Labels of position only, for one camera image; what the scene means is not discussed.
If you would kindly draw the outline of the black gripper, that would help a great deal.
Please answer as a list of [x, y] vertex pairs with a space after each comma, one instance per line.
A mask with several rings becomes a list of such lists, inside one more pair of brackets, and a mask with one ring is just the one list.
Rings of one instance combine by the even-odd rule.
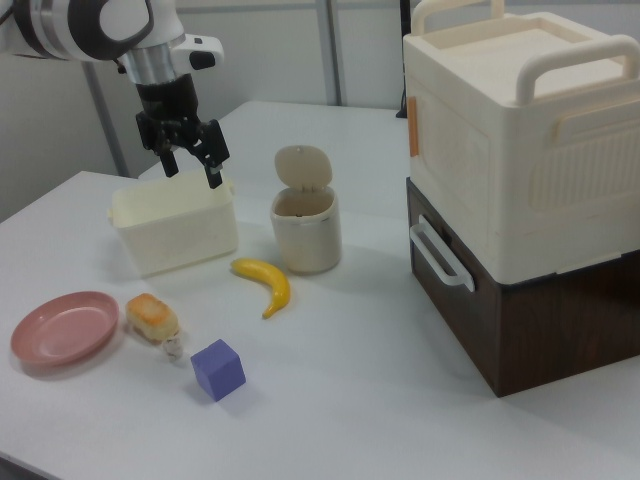
[[222, 185], [223, 163], [230, 158], [220, 123], [200, 122], [190, 74], [161, 84], [137, 85], [143, 110], [136, 116], [142, 146], [152, 151], [170, 178], [179, 172], [172, 146], [190, 148], [203, 165], [210, 189]]

